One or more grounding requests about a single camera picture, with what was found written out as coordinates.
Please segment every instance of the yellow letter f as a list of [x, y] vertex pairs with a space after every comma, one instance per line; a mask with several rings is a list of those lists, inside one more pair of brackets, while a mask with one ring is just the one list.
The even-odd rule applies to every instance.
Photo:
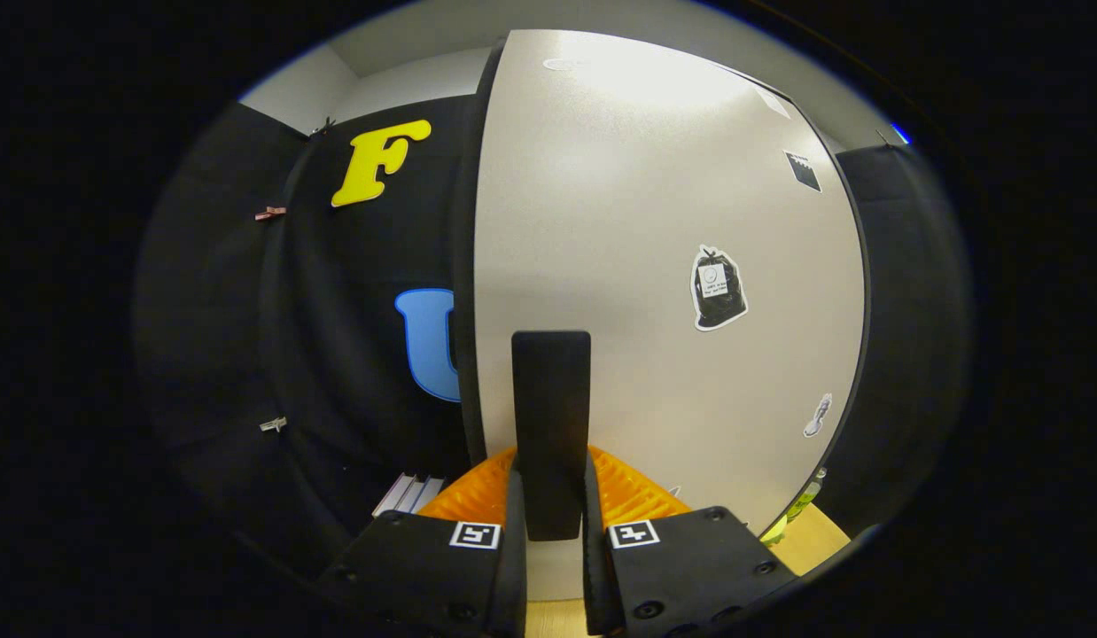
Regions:
[[[383, 194], [383, 182], [375, 179], [382, 166], [387, 174], [403, 168], [407, 159], [407, 140], [426, 140], [431, 134], [431, 123], [425, 119], [388, 126], [355, 136], [351, 141], [355, 150], [343, 176], [343, 185], [332, 195], [332, 206], [352, 205], [355, 202], [374, 200]], [[398, 137], [389, 146], [386, 141]]]

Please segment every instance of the trash bag sticker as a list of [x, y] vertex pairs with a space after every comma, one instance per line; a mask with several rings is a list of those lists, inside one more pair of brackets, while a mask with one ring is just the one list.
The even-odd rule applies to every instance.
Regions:
[[821, 432], [821, 428], [824, 428], [824, 415], [828, 413], [829, 408], [832, 408], [832, 395], [825, 395], [824, 399], [821, 399], [821, 405], [816, 407], [813, 420], [804, 428], [804, 438], [814, 437], [816, 432]]
[[784, 150], [784, 157], [789, 158], [789, 166], [792, 167], [792, 174], [796, 178], [796, 182], [821, 193], [821, 184], [816, 181], [816, 173], [812, 163], [808, 162], [808, 158], [791, 153], [789, 150]]
[[726, 252], [699, 246], [690, 267], [690, 296], [693, 298], [694, 327], [715, 331], [749, 310], [738, 265]]

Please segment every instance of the blue letter u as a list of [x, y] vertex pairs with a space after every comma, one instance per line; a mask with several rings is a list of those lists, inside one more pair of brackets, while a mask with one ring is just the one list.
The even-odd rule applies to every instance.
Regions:
[[450, 361], [446, 317], [454, 294], [442, 288], [418, 288], [399, 294], [395, 310], [407, 327], [407, 363], [415, 383], [441, 400], [461, 400], [459, 372]]

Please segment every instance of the ceiling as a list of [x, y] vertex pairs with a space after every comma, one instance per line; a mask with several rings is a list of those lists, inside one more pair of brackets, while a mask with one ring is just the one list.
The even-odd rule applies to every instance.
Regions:
[[687, 0], [421, 0], [342, 32], [329, 46], [358, 77], [490, 47], [514, 29], [590, 31], [678, 48], [790, 95], [839, 146], [879, 143], [890, 121], [815, 60], [727, 13]]

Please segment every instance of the black fabric curtain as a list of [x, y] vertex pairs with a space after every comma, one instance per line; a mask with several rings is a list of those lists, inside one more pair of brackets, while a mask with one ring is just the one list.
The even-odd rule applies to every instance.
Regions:
[[[140, 250], [136, 364], [183, 478], [258, 548], [314, 578], [398, 472], [468, 466], [461, 407], [411, 376], [396, 295], [451, 289], [450, 195], [476, 96], [309, 138], [234, 104], [167, 186]], [[332, 207], [353, 137], [417, 119], [384, 193]], [[256, 221], [265, 206], [286, 215]], [[278, 417], [281, 432], [258, 425]]]
[[965, 400], [973, 298], [953, 210], [906, 146], [837, 155], [869, 255], [871, 324], [851, 413], [816, 502], [851, 537], [928, 477]]

